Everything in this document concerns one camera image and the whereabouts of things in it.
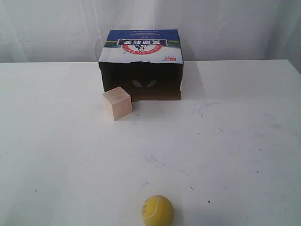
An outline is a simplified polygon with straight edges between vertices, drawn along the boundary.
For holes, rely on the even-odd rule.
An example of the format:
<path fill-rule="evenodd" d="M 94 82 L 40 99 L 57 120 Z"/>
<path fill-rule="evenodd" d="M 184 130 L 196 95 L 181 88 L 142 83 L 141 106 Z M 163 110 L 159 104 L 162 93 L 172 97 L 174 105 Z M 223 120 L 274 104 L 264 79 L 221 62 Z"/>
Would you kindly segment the yellow tennis-style ball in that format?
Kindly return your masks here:
<path fill-rule="evenodd" d="M 146 226 L 171 226 L 174 207 L 166 197 L 153 195 L 143 203 L 142 219 Z"/>

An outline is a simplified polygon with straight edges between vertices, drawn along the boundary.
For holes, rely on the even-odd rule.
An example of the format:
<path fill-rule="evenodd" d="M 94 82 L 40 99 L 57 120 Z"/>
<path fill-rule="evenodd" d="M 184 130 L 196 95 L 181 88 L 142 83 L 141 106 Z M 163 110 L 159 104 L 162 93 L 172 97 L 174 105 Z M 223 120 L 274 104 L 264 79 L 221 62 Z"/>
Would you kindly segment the light wooden cube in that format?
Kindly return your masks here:
<path fill-rule="evenodd" d="M 108 115 L 114 121 L 132 112 L 131 96 L 122 87 L 116 87 L 104 92 L 103 105 Z"/>

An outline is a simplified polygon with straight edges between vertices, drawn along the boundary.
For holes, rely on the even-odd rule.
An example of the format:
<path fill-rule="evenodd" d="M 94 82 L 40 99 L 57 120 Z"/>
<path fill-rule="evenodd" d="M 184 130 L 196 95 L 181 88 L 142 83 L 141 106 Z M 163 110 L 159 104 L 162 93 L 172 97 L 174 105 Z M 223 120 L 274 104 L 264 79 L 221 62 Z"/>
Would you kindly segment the blue printed cardboard box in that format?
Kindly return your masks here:
<path fill-rule="evenodd" d="M 177 29 L 111 30 L 98 63 L 105 92 L 122 87 L 132 101 L 182 97 L 184 62 Z"/>

